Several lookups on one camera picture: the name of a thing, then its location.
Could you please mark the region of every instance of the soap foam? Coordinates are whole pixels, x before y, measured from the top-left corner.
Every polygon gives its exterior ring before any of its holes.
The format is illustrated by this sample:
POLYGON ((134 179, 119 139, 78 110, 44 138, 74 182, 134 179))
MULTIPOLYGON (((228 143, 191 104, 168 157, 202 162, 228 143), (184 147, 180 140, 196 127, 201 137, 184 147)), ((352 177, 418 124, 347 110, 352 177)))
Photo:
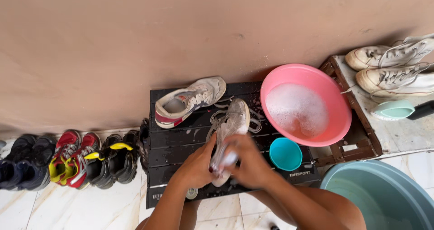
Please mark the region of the soap foam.
POLYGON ((298 84, 281 84, 265 99, 273 120, 288 133, 314 138, 328 126, 326 104, 311 89, 298 84))

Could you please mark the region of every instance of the wet surface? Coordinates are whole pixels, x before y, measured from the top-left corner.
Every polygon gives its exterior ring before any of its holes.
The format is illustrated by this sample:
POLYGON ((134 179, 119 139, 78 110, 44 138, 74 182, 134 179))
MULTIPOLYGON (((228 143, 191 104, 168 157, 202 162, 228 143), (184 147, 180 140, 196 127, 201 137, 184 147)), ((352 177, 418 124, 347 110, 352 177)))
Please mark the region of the wet surface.
MULTIPOLYGON (((256 141, 259 150, 263 154, 265 160, 271 167, 275 167, 269 158, 270 144, 276 139, 283 137, 277 132, 274 127, 265 118, 260 106, 259 91, 262 82, 247 82, 228 84, 225 95, 222 99, 235 96, 235 98, 244 99, 251 109, 258 112, 261 117, 262 130, 253 134, 252 137, 256 141)), ((196 149, 203 146, 206 136, 211 127, 210 117, 214 112, 221 110, 214 105, 204 107, 193 112, 186 121, 171 129, 163 129, 155 124, 154 112, 155 101, 163 97, 165 94, 176 89, 164 89, 151 91, 151 108, 150 108, 150 151, 149 151, 149 171, 148 171, 148 193, 146 207, 155 207, 164 192, 165 186, 149 188, 167 184, 171 176, 181 166, 181 164, 191 155, 196 149)), ((317 181, 320 179, 319 172, 315 166, 312 166, 312 155, 308 147, 300 146, 303 154, 301 166, 292 171, 283 171, 275 168, 277 172, 282 174, 290 183, 304 183, 309 181, 317 181)), ((228 180, 221 187, 216 188, 209 184, 201 189, 198 189, 196 199, 206 199, 211 197, 219 197, 228 194, 238 194, 251 191, 236 182, 228 180)))

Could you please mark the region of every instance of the shoe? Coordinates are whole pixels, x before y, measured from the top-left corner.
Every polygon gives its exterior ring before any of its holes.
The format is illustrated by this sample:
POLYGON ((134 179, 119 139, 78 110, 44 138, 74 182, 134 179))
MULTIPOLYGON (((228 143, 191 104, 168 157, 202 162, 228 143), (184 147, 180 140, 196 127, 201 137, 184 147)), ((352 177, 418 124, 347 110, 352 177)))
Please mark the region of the shoe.
POLYGON ((139 154, 140 154, 140 163, 142 165, 142 170, 148 175, 148 166, 149 166, 149 119, 143 119, 143 123, 140 126, 140 130, 138 132, 138 140, 141 142, 139 146, 139 154))
POLYGON ((366 69, 356 81, 371 96, 426 96, 434 93, 434 63, 382 69, 366 69))
POLYGON ((101 141, 95 133, 86 133, 83 142, 76 152, 65 161, 66 173, 60 180, 60 184, 76 189, 82 189, 89 183, 86 180, 86 164, 84 157, 96 150, 100 150, 101 141))
POLYGON ((32 151, 35 144, 33 135, 25 134, 15 140, 10 153, 0 161, 0 189, 13 190, 22 180, 24 172, 17 168, 17 163, 32 151))
POLYGON ((54 155, 57 140, 53 136, 39 137, 32 147, 32 151, 17 163, 17 168, 23 171, 23 178, 17 184, 18 190, 39 190, 50 183, 48 165, 54 155))
POLYGON ((229 171, 225 171, 223 167, 234 164, 238 160, 237 155, 231 155, 231 159, 224 156, 224 151, 227 147, 227 144, 224 144, 223 141, 226 137, 233 134, 246 134, 249 131, 249 125, 249 107, 242 99, 232 100, 226 115, 213 122, 211 131, 214 130, 214 127, 218 127, 216 130, 217 149, 210 161, 210 171, 218 176, 216 180, 212 181, 212 184, 215 187, 222 186, 231 175, 231 173, 229 171))
POLYGON ((121 136, 112 134, 107 137, 100 150, 84 156, 89 162, 86 164, 86 179, 90 184, 99 187, 100 189, 110 188, 115 179, 111 176, 109 171, 108 158, 110 156, 110 146, 122 141, 121 136))
POLYGON ((111 176, 119 183, 131 182, 137 173, 139 141, 137 131, 125 134, 122 142, 110 146, 108 168, 111 176))
POLYGON ((155 121, 162 128, 172 128, 184 121, 193 111, 213 105, 226 91, 221 77, 197 80, 186 89, 173 91, 155 103, 155 121))
POLYGON ((367 68, 408 66, 418 63, 433 49, 434 33, 407 37, 399 45, 378 45, 355 49, 345 56, 345 61, 356 71, 367 68))
POLYGON ((57 141, 56 150, 51 162, 48 166, 50 171, 50 180, 57 184, 61 184, 61 180, 68 172, 71 174, 72 168, 65 165, 65 162, 77 151, 81 144, 80 135, 75 130, 68 130, 62 134, 57 141))

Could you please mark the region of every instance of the brown wall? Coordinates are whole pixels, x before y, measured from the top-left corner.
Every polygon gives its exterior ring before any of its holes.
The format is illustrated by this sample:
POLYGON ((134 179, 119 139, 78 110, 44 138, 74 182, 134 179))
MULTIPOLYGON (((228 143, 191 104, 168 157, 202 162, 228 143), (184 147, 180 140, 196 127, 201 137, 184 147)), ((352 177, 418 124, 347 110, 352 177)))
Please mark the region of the brown wall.
POLYGON ((433 12, 434 0, 0 0, 0 137, 138 126, 150 89, 318 67, 434 32, 433 12))

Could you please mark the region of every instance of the white tile floor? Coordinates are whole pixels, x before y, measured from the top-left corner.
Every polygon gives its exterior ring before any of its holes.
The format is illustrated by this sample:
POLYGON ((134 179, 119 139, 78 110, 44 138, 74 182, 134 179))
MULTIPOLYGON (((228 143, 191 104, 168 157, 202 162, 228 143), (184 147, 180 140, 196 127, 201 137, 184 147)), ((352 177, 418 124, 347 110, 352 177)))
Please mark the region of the white tile floor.
MULTIPOLYGON (((110 134, 100 134, 102 140, 110 134)), ((383 159, 413 178, 434 197, 434 153, 418 153, 383 159)), ((129 184, 115 183, 107 190, 88 187, 84 190, 50 183, 43 190, 0 190, 0 223, 5 230, 33 229, 134 229, 150 216, 146 210, 146 174, 129 184)), ((248 194, 230 195, 202 201, 198 210, 197 230, 294 230, 268 207, 248 194)))

